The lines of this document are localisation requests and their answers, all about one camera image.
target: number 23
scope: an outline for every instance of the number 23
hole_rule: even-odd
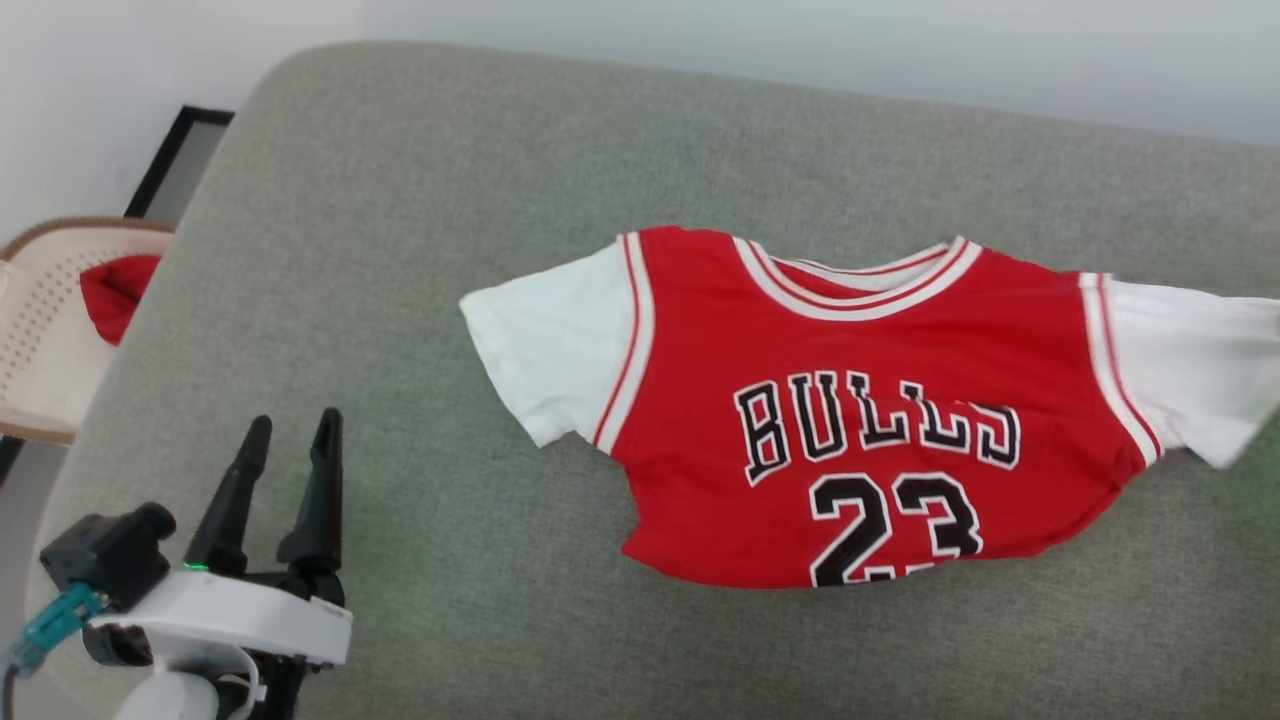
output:
[[[964,486],[951,475],[902,473],[893,480],[893,498],[902,515],[928,515],[931,502],[946,510],[945,516],[928,518],[934,557],[963,557],[982,550],[978,515]],[[873,552],[893,537],[884,492],[869,475],[823,475],[809,488],[809,502],[814,520],[838,520],[844,506],[859,509],[858,519],[809,566],[814,587],[893,577],[892,568],[865,568],[861,578],[852,577]]]

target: beige plastic chair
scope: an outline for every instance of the beige plastic chair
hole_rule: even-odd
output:
[[[65,218],[0,252],[0,434],[70,445],[115,347],[93,328],[79,275],[127,255],[164,255],[173,227]]]

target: gray fabric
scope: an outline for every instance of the gray fabric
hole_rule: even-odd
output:
[[[1275,716],[1275,423],[1230,471],[1161,461],[1034,560],[703,588],[618,553],[622,474],[577,438],[534,450],[457,301],[664,223],[837,265],[964,233],[1276,296],[1277,178],[1276,150],[974,109],[431,45],[307,53],[233,123],[42,539],[155,500],[179,557],[269,413],[247,543],[266,568],[337,405],[356,630],[302,717]],[[47,671],[102,717],[137,679],[74,647]]]

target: chicago bulls jersey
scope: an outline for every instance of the chicago bulls jersey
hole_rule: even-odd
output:
[[[623,552],[719,585],[1036,555],[1172,448],[1225,466],[1280,404],[1280,302],[965,238],[842,270],[653,228],[462,310],[535,442],[625,468]]]

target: red jersey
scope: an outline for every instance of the red jersey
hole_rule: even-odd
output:
[[[838,270],[654,228],[462,307],[535,441],[577,430],[625,468],[623,552],[719,585],[1036,555],[1166,448],[1225,465],[1280,402],[1280,302],[965,238]]]

